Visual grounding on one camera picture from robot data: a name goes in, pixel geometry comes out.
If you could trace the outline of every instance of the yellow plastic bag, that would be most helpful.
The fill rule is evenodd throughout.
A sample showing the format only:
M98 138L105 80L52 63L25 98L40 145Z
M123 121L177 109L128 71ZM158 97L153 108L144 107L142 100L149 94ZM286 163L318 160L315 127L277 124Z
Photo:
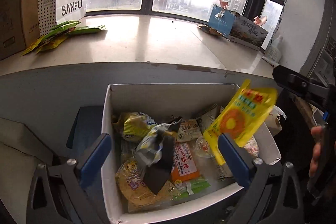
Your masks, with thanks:
M218 149L218 136L230 133L239 147L243 147L265 121L277 100L274 88L250 89L246 79L223 112L203 133L219 165L225 160Z

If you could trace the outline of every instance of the white box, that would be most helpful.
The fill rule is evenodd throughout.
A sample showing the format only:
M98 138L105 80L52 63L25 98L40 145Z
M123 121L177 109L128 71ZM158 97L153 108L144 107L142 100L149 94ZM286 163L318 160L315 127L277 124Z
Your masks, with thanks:
M226 106L238 89L239 87L235 84L109 85L105 97L101 132L113 136L111 125L113 113L140 111L147 113L158 123L170 115L189 118L192 113L197 113L214 103ZM274 164L280 160L278 147L264 123L254 137L259 145L259 156L267 164ZM242 189L237 183L231 185L226 183L224 188L206 195L203 192L203 196L195 200L152 212L129 214L127 206L123 205L125 198L119 191L115 180L115 173L119 167L117 163L119 155L114 147L113 143L112 150L101 168L105 208L112 224L122 222L145 224L179 218L218 203ZM211 185L214 183L221 184L220 181L215 182L215 180L210 182Z

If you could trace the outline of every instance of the screw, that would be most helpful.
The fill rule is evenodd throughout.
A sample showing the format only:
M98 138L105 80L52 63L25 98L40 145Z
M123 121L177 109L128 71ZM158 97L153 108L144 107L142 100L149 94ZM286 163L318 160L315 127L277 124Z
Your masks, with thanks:
M262 165L263 162L264 162L264 161L263 161L261 158L255 158L255 159L254 159L254 163L255 163L255 164Z
M74 165L76 163L76 160L75 159L68 159L67 160L67 164L68 165Z
M288 162L286 162L286 167L290 169L290 168L293 168L294 165L293 165L293 163L288 161Z

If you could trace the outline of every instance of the counter top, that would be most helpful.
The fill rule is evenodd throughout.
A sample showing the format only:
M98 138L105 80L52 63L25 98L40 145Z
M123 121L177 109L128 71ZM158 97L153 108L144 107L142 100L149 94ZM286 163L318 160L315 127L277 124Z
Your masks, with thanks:
M50 66L100 62L150 62L231 70L272 78L260 52L213 37L194 23L145 15L85 17L79 26L107 31L72 37L56 49L14 54L0 61L0 75Z

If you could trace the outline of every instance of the orange plastic object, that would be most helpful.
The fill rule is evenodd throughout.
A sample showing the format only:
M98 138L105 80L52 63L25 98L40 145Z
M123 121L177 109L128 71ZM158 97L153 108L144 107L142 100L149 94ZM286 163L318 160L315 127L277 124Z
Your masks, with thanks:
M187 143L181 142L175 145L174 161L175 166L171 172L173 183L176 180L183 182L200 176Z

